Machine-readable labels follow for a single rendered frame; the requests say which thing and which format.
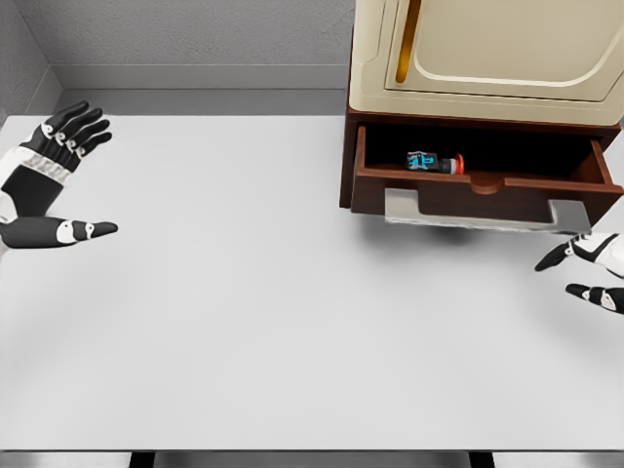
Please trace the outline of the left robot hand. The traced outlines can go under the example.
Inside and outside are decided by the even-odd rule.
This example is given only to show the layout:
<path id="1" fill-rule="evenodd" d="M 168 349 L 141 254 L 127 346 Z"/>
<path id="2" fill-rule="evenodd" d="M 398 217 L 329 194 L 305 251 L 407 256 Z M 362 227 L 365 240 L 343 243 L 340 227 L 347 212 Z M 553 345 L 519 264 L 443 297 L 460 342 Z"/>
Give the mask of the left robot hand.
<path id="1" fill-rule="evenodd" d="M 109 125 L 101 108 L 83 100 L 48 117 L 0 157 L 0 257 L 74 246 L 118 231 L 113 222 L 49 215 L 83 160 L 112 139 Z"/>

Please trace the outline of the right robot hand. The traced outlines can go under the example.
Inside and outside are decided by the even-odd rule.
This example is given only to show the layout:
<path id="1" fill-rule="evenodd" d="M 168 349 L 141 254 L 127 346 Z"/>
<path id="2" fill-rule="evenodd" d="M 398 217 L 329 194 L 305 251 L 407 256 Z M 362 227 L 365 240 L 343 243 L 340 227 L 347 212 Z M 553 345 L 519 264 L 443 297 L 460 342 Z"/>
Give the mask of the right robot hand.
<path id="1" fill-rule="evenodd" d="M 624 280 L 624 233 L 578 234 L 547 252 L 534 266 L 540 272 L 561 264 L 569 257 L 581 258 Z M 568 284 L 565 291 L 607 311 L 624 316 L 624 287 L 589 287 Z"/>

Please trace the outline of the brown wooden drawer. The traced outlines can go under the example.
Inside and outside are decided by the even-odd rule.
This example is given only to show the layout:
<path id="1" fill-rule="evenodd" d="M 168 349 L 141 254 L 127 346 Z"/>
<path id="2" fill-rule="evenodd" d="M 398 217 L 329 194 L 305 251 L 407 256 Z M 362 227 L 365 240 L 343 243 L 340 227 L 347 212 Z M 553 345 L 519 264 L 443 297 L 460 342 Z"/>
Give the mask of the brown wooden drawer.
<path id="1" fill-rule="evenodd" d="M 426 215 L 550 220 L 551 200 L 578 201 L 596 224 L 624 196 L 605 162 L 620 134 L 607 127 L 457 126 L 362 123 L 353 133 L 343 207 L 382 215 L 389 188 L 414 190 Z M 464 160 L 461 175 L 410 172 L 411 151 Z"/>

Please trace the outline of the cream and brown cabinet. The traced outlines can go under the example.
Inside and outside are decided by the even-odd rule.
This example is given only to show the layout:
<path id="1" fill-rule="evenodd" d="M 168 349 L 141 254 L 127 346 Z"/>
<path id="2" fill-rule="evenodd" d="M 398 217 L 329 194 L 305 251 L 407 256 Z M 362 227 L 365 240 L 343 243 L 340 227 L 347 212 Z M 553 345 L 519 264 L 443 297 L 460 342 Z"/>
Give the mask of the cream and brown cabinet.
<path id="1" fill-rule="evenodd" d="M 362 123 L 621 128 L 624 0 L 422 0 L 397 83 L 408 3 L 355 1 L 342 208 Z"/>

